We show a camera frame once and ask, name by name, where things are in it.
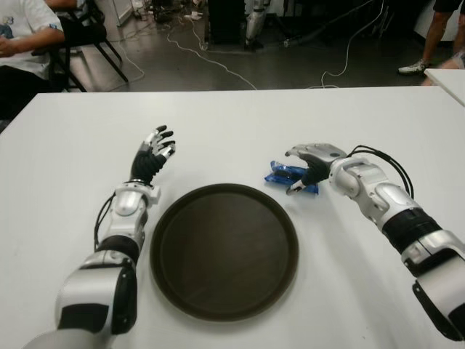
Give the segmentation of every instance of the concrete floor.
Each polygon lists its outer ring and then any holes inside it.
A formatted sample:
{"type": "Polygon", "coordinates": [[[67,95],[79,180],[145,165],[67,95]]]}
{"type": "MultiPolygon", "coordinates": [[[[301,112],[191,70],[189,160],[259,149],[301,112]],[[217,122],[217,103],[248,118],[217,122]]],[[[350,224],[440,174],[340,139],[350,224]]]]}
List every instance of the concrete floor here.
{"type": "MultiPolygon", "coordinates": [[[[98,1],[107,12],[107,2],[98,1]]],[[[192,24],[172,23],[171,39],[183,47],[199,51],[204,57],[226,65],[239,73],[257,89],[301,89],[320,85],[324,71],[338,73],[344,68],[347,39],[333,40],[331,45],[319,41],[292,48],[276,48],[268,52],[219,54],[202,52],[192,32],[192,24]]],[[[203,23],[196,23],[197,33],[203,23]]],[[[121,78],[94,47],[84,47],[83,53],[72,59],[72,70],[90,92],[146,92],[146,91],[211,91],[250,89],[238,77],[223,68],[205,62],[192,52],[185,52],[166,40],[169,28],[157,26],[150,20],[144,22],[130,18],[122,28],[117,28],[111,15],[107,16],[108,38],[123,53],[118,40],[142,31],[135,37],[121,42],[130,60],[144,72],[145,77],[130,84],[121,78]]],[[[411,64],[421,56],[422,47],[411,39],[358,38],[352,42],[347,72],[338,78],[327,76],[325,84],[339,87],[380,87],[420,84],[423,76],[399,76],[401,65],[411,64]]],[[[451,55],[450,49],[439,48],[437,62],[451,55]]],[[[133,81],[141,73],[126,59],[122,70],[133,81]]]]}

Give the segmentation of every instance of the blue plastic bag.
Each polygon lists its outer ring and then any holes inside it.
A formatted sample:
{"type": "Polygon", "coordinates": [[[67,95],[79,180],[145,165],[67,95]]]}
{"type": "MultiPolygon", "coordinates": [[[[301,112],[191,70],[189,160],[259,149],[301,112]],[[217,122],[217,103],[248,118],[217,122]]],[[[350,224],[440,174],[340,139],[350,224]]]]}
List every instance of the blue plastic bag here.
{"type": "MultiPolygon", "coordinates": [[[[264,180],[267,182],[284,184],[288,187],[300,180],[307,171],[301,167],[286,166],[277,161],[271,161],[271,170],[272,173],[267,175],[264,180]]],[[[318,185],[309,185],[304,191],[318,194],[318,185]]]]}

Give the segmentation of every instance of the white sneaker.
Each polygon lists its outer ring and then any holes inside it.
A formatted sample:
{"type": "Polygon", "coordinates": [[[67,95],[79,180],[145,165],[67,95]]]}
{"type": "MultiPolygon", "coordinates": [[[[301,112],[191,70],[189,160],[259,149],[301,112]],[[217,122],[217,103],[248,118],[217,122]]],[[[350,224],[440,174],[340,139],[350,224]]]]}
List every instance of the white sneaker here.
{"type": "Polygon", "coordinates": [[[417,63],[409,65],[407,67],[399,68],[399,74],[401,75],[416,75],[422,74],[425,69],[429,67],[429,64],[426,64],[423,60],[419,60],[417,63]]]}

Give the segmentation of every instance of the brown tray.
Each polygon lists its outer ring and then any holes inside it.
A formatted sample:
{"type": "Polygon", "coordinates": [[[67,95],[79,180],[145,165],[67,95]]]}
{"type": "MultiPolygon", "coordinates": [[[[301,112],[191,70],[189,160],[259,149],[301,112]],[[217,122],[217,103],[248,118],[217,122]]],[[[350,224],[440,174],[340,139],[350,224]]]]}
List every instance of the brown tray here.
{"type": "Polygon", "coordinates": [[[299,244],[284,209],[261,191],[210,185],[176,201],[150,246],[153,276],[179,309],[211,321],[261,313],[287,289],[299,244]]]}

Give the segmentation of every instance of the person's hand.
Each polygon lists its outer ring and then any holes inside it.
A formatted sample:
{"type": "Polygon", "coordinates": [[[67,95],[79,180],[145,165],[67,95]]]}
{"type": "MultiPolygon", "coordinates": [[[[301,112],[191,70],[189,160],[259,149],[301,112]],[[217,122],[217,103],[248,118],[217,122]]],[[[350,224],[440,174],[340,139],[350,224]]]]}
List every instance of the person's hand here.
{"type": "Polygon", "coordinates": [[[11,57],[17,54],[14,40],[9,40],[0,36],[0,58],[11,57]]]}

